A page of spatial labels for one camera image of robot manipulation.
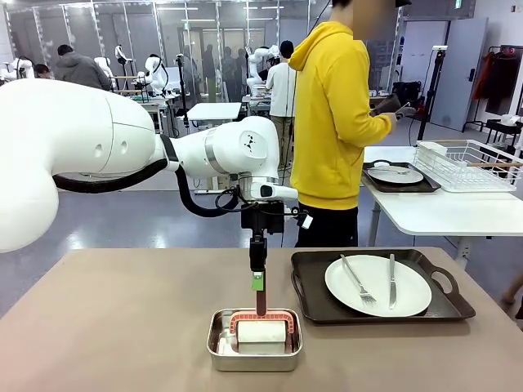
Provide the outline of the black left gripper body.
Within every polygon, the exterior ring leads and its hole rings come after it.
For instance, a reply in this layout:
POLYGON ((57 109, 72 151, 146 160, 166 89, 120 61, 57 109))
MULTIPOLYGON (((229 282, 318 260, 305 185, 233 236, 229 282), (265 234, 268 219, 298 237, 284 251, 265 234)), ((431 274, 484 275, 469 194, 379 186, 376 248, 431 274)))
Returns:
POLYGON ((241 206, 240 226, 253 235, 282 234, 284 232, 284 203, 245 203, 241 206))

